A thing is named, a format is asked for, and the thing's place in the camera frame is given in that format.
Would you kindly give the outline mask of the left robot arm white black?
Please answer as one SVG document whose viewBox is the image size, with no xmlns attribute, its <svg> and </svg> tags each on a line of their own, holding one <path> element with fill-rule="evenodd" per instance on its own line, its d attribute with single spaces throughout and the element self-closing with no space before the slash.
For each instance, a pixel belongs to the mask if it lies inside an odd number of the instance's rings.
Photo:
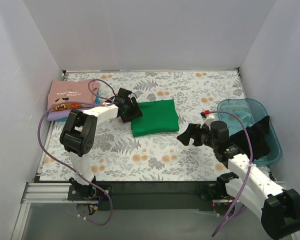
<svg viewBox="0 0 300 240">
<path fill-rule="evenodd" d="M 142 111 L 135 94 L 120 88 L 118 94 L 101 106 L 84 111 L 71 110 L 60 135 L 60 143 L 69 153 L 76 176 L 70 183 L 79 188 L 79 194 L 85 200 L 96 196 L 96 187 L 91 184 L 95 175 L 91 168 L 89 152 L 93 147 L 97 127 L 109 120 L 121 118 L 124 123 L 141 117 Z"/>
</svg>

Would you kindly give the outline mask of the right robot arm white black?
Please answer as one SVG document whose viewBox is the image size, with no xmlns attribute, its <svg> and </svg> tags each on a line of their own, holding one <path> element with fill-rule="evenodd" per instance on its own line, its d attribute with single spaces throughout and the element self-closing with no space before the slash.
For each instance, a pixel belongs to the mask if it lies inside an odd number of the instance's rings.
<svg viewBox="0 0 300 240">
<path fill-rule="evenodd" d="M 223 121 L 210 125 L 190 123 L 177 139 L 185 146 L 205 145 L 213 149 L 217 160 L 230 171 L 216 180 L 215 190 L 222 199 L 241 202 L 260 220 L 265 232 L 280 240 L 300 231 L 300 195 L 272 181 L 250 162 L 242 147 L 229 135 Z"/>
</svg>

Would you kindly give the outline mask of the green t shirt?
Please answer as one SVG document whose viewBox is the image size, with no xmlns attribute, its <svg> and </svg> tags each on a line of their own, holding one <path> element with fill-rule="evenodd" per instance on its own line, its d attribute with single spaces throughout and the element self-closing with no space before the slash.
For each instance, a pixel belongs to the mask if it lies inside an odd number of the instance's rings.
<svg viewBox="0 0 300 240">
<path fill-rule="evenodd" d="M 180 130 L 179 116 L 173 99 L 140 102 L 142 116 L 131 121 L 133 137 L 174 133 Z"/>
</svg>

